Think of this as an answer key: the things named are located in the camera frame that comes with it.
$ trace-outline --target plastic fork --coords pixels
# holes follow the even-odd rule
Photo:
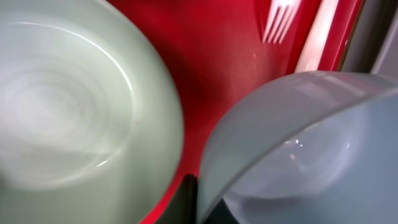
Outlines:
[[[263,43],[282,43],[300,3],[301,0],[271,0]]]
[[[322,0],[294,72],[318,70],[338,0]]]

